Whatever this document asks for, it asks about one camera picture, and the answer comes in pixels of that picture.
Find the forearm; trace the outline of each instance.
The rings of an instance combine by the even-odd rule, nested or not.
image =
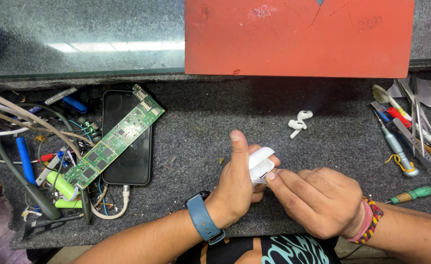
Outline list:
[[[74,263],[168,264],[200,241],[185,209],[121,231],[84,252]]]
[[[384,216],[366,245],[408,263],[431,263],[431,215],[389,204],[377,206]]]

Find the yellow string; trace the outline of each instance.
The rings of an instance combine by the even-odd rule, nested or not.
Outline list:
[[[414,171],[414,170],[415,170],[415,166],[413,165],[413,163],[412,163],[412,162],[410,162],[410,163],[409,163],[409,164],[411,165],[411,170],[405,170],[405,168],[403,168],[403,166],[401,165],[401,163],[400,163],[400,157],[399,157],[397,154],[392,154],[392,155],[390,156],[390,158],[389,158],[385,163],[389,162],[389,161],[392,159],[392,157],[394,158],[394,160],[395,160],[396,164],[400,165],[400,167],[401,167],[401,169],[402,169],[403,171],[406,171],[406,172],[412,172],[412,171]]]

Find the smartwatch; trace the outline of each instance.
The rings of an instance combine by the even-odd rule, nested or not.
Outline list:
[[[220,230],[212,221],[207,212],[204,200],[210,195],[209,191],[202,191],[195,194],[184,202],[188,208],[191,221],[198,231],[199,235],[209,245],[215,244],[225,237],[225,230]]]

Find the orange block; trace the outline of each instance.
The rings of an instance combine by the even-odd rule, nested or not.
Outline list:
[[[187,0],[185,73],[407,76],[413,0]]]

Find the green screwdriver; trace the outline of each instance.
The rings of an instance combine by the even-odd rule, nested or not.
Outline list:
[[[397,204],[397,203],[401,203],[401,202],[412,201],[418,197],[424,197],[424,196],[428,196],[430,194],[431,194],[431,185],[420,187],[420,188],[414,189],[412,191],[402,193],[400,195],[395,195],[394,197],[390,198],[385,203]]]

